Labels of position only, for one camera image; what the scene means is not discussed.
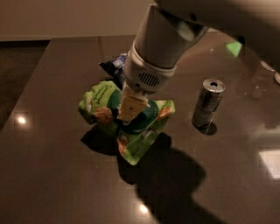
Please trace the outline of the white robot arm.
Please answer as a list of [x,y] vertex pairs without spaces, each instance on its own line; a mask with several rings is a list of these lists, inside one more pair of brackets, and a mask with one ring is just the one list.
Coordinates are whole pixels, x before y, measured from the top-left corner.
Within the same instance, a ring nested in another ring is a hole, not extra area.
[[210,28],[280,71],[280,0],[154,0],[128,52],[118,118],[136,118],[147,95],[166,86],[181,55]]

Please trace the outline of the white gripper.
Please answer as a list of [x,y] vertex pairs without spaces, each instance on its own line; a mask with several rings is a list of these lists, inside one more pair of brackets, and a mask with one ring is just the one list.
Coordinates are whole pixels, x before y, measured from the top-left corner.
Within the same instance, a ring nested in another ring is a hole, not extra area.
[[174,56],[163,49],[148,49],[134,41],[124,67],[125,81],[131,89],[122,91],[117,118],[126,123],[135,119],[148,104],[143,92],[154,94],[161,91],[176,68],[177,59]]

